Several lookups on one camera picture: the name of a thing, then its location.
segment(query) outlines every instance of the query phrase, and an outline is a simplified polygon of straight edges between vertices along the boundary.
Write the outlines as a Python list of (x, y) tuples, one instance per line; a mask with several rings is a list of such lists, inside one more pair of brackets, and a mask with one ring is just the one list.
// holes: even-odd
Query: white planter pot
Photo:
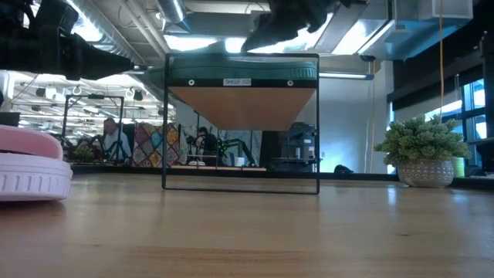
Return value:
[(406, 185), (422, 188), (444, 188), (453, 182), (451, 161), (418, 159), (398, 167), (398, 177)]

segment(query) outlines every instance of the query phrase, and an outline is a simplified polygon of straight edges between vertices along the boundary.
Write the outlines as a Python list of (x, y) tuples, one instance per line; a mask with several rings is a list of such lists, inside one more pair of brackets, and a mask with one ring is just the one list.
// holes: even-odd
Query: shelf label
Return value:
[(223, 86), (251, 86), (250, 78), (228, 78), (223, 79)]

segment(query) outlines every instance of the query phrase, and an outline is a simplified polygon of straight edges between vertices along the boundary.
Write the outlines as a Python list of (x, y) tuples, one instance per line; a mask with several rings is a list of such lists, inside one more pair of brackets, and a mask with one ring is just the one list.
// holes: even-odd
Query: pink object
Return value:
[(38, 131), (0, 125), (0, 201), (62, 200), (69, 196), (72, 171), (63, 149)]
[(24, 128), (0, 125), (0, 150), (62, 160), (60, 143), (48, 134)]

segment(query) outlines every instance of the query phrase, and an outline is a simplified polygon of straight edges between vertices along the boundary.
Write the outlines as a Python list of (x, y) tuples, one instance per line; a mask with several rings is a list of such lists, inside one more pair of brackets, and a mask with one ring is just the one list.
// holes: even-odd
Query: colorful quilt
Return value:
[[(174, 124), (167, 126), (167, 165), (175, 164), (179, 157), (180, 132)], [(163, 127), (147, 123), (136, 124), (132, 165), (142, 168), (161, 168), (163, 161)]]

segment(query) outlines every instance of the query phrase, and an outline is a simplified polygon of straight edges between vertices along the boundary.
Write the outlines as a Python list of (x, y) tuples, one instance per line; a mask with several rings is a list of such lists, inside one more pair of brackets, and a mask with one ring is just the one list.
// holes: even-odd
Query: cable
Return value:
[[(367, 86), (367, 97), (371, 97), (371, 85)], [(369, 126), (370, 118), (367, 118), (367, 127), (365, 128), (365, 153), (364, 153), (364, 173), (367, 173), (367, 154), (369, 153)]]
[(372, 163), (374, 162), (374, 140), (376, 133), (376, 60), (373, 63), (372, 74), (374, 78), (372, 79), (372, 150), (370, 152), (370, 167), (369, 173), (372, 174)]
[(442, 28), (443, 0), (439, 0), (439, 72), (441, 74), (441, 109), (439, 118), (442, 119), (442, 107), (445, 102), (445, 69), (444, 69), (444, 42)]
[(36, 81), (36, 79), (38, 78), (38, 76), (39, 76), (39, 73), (36, 74), (36, 76), (34, 76), (34, 78), (29, 82), (29, 84), (27, 84), (25, 86), (25, 88), (22, 89), (22, 91), (16, 97), (13, 97), (12, 98), (11, 102), (13, 102), (14, 100), (17, 100), (18, 98), (20, 98), (27, 91), (27, 89), (29, 89), (30, 86)]

